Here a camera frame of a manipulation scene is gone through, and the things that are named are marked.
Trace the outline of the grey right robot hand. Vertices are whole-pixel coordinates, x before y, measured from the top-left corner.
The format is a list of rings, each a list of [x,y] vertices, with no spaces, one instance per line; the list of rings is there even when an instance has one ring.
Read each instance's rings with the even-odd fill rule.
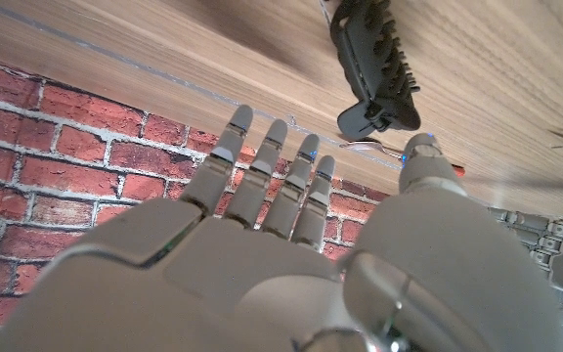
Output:
[[[240,106],[177,199],[82,236],[0,329],[0,351],[558,351],[555,296],[522,244],[412,137],[400,191],[322,252],[334,160],[308,136],[264,220],[277,120],[222,217],[253,118]]]

